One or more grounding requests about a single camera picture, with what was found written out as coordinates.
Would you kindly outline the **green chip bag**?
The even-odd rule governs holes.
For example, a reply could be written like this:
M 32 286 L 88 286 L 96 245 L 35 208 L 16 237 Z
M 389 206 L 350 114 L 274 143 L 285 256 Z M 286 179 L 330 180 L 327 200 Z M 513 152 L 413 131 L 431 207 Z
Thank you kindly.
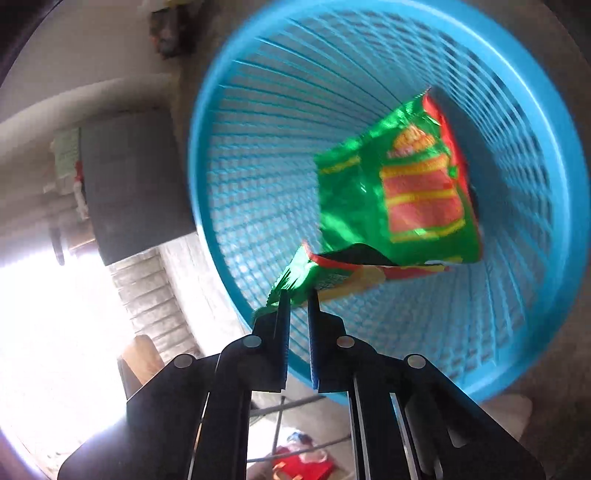
M 430 91 L 315 156 L 319 250 L 304 241 L 266 297 L 327 302 L 474 264 L 483 242 L 468 164 Z

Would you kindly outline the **red gift bag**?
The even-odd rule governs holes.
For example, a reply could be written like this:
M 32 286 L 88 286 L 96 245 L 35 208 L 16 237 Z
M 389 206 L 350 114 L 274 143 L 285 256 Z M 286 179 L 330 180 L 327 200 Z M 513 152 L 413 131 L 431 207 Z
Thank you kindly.
M 294 432 L 276 449 L 273 479 L 325 480 L 335 472 L 335 463 L 325 449 L 303 432 Z

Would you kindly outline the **metal window railing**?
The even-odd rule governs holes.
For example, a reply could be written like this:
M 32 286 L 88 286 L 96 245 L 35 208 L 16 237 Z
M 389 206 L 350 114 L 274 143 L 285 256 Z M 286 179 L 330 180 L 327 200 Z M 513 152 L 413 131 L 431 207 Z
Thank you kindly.
M 185 318 L 158 248 L 107 266 L 136 335 L 147 335 L 164 363 L 204 357 Z

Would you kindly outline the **grey cabinet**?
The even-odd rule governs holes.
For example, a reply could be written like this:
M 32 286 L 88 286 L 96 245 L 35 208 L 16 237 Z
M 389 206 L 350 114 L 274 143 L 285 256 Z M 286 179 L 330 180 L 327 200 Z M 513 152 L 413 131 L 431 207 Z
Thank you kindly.
M 168 111 L 127 112 L 83 124 L 80 158 L 104 264 L 194 231 Z

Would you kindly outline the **blue plastic mesh basket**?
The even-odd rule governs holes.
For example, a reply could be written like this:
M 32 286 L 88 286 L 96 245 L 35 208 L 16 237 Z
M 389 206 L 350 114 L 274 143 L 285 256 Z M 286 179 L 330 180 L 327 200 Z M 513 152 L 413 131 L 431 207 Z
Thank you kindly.
M 213 60 L 187 158 L 198 230 L 246 322 L 311 290 L 377 351 L 473 399 L 561 327 L 590 247 L 577 128 L 544 69 L 464 1 L 274 1 Z

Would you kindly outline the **green plastic storage basket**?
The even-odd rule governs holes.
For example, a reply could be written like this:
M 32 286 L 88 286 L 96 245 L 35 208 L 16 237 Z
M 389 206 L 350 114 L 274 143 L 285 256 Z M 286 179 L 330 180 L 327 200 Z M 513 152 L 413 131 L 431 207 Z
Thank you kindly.
M 75 181 L 83 179 L 79 127 L 60 130 L 55 133 L 50 150 L 54 155 L 57 179 L 72 177 Z

